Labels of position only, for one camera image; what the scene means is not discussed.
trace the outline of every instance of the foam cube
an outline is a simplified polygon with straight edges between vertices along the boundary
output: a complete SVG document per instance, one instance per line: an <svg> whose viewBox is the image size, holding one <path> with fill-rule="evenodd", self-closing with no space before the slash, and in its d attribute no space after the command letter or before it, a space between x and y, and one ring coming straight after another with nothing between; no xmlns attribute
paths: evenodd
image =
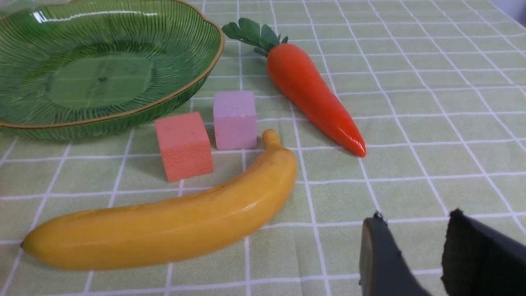
<svg viewBox="0 0 526 296"><path fill-rule="evenodd" d="M214 128L218 150L256 148L258 125L254 93L251 91L216 93Z"/></svg>
<svg viewBox="0 0 526 296"><path fill-rule="evenodd" d="M214 171L210 139L199 112L157 119L155 130L168 182Z"/></svg>

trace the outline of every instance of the orange foam cube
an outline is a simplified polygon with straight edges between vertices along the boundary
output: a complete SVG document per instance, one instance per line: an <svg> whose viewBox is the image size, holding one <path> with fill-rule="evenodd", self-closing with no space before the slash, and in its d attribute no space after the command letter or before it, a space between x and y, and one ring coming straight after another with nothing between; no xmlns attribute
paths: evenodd
<svg viewBox="0 0 526 296"><path fill-rule="evenodd" d="M157 119L155 130L168 182L214 171L210 139L199 112Z"/></svg>

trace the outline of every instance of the green glass bowl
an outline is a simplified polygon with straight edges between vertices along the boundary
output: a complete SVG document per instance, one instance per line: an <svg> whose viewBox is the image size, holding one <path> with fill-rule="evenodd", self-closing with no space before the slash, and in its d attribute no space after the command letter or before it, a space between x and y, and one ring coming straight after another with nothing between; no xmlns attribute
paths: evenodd
<svg viewBox="0 0 526 296"><path fill-rule="evenodd" d="M225 44L177 0L75 0L0 19L0 132L67 141L164 116L202 87Z"/></svg>

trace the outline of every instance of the gold rim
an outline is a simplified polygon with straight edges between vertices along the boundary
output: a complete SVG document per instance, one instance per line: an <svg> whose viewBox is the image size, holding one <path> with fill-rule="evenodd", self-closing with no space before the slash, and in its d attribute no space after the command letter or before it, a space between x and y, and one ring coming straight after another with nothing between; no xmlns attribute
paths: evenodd
<svg viewBox="0 0 526 296"><path fill-rule="evenodd" d="M63 6L63 5L71 4L71 3L75 2L75 1L79 1L79 0L71 0L70 2L63 3L63 4L43 5L43 6L40 6L40 7ZM20 125L20 124L10 124L10 123L0 122L0 127L7 127L7 128L10 128L10 129L27 129L27 130L29 130L29 129L49 129L49 128L57 128L57 127L68 127L68 126L82 125L82 124L87 124L87 123L94 123L94 122L100 122L100 121L115 119L115 118L123 117L123 116L126 116L126 115L131 115L131 114L134 114L134 113L138 113L138 112L143 111L145 109L154 107L154 106L156 106L156 105L158 105L160 103L163 103L163 102L173 98L174 96L186 91L187 89L192 87L194 84L196 84L198 81L203 79L203 77L205 77L206 75L208 75L212 71L212 68L217 64L217 61L219 60L219 57L221 57L221 54L223 53L223 49L225 48L225 35L223 34L223 31L221 30L221 27L219 27L216 23L214 23L212 21L209 21L206 18L206 16L196 6L194 6L193 4L190 4L190 3L185 2L183 0L172 0L172 1L173 2L182 3L184 5L189 6L190 8L195 10L201 16L201 18L203 18L203 21L205 23L208 23L208 24L214 26L217 29L217 31L219 32L220 41L221 41L220 44L219 44L219 50L217 51L216 56L214 57L214 59L212 60L212 62L208 66L208 68L206 68L206 70L204 70L197 78L195 78L194 80L192 80L190 83L188 83L184 87L180 88L179 90L177 90L177 91L175 91L175 92L173 92L173 93L171 93L171 94L169 94L169 95L167 95L165 97L162 97L162 98L156 100L153 103L150 103L148 105L144 105L144 106L142 106L140 108L137 108L137 109L134 109L134 110L130 110L130 111L114 114L114 115L99 117L99 118L90 119L90 120L74 121L74 122L59 123L59 124L46 124L46 125ZM11 16L12 14L23 12L23 11L30 11L30 10L31 10L31 8L27 8L27 9L24 9L24 10L21 10L21 11L16 11L16 12L7 14L7 15L5 15L3 17L0 17L0 21L3 21L5 18Z"/></svg>

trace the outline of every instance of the bowl rim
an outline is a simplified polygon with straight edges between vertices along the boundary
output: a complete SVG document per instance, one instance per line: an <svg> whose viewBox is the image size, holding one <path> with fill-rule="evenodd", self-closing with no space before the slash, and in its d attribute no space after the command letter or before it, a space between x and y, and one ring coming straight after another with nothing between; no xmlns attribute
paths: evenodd
<svg viewBox="0 0 526 296"><path fill-rule="evenodd" d="M67 3L38 5L38 7L66 6L66 5L69 5L69 4L71 4L73 2L77 2L77 1L82 1L82 0L70 0ZM136 108L136 109L133 109L133 110L130 110L130 111L121 112L121 113L112 114L112 115L103 116L103 117L98 117L98 118L89 119L89 120L73 121L73 122L67 122L67 123L56 123L56 124L43 124L43 125L12 124L12 123L6 123L6 122L3 122L3 121L0 121L0 128L4 127L4 128L8 128L8 129L24 129L24 130L56 129L56 128L60 128L60 127L71 127L71 126L79 126L79 125L83 125L83 124L97 123L97 122L102 122L102 121L106 121L106 120L116 119L116 118L119 118L119 117L124 117L124 116L127 116L127 115L132 115L134 113L138 113L138 112L141 112L143 110L152 108L152 107L154 107L156 105L159 105L161 103L164 103L165 101L175 97L176 95L187 91L189 88L191 88L196 83L198 83L201 79L203 79L206 75L209 75L210 72L212 71L212 69L214 68L214 66L219 61L219 58L221 57L221 54L222 54L222 52L223 52L223 50L225 48L225 35L224 35L223 31L221 30L221 27L219 27L219 25L217 25L215 22L210 21L201 12L201 10L199 10L195 5L193 5L191 3L188 3L188 2L186 2L184 0L170 0L170 1L177 2L177 3L182 3L182 4L187 5L188 7L192 8L193 10L195 10L201 16L201 18L203 19L203 21L205 23L208 23L208 24L214 26L217 29L217 31L219 32L219 39L220 39L219 50L217 51L217 53L214 56L214 59L212 60L210 65L208 65L206 70L201 72L201 74L199 74L199 76L197 78L195 78L194 80L190 81L187 85L181 87L177 91L175 91L173 93L170 93L169 95L166 95L166 96L156 100L155 102L152 102L150 104L144 105L142 107L139 107L139 108ZM30 10L32 10L34 8L26 8L26 9L22 9L22 10L18 10L18 11L6 14L6 15L0 17L0 21L3 21L4 19L10 17L13 14L20 13L20 12L23 12L23 11L30 11Z"/></svg>

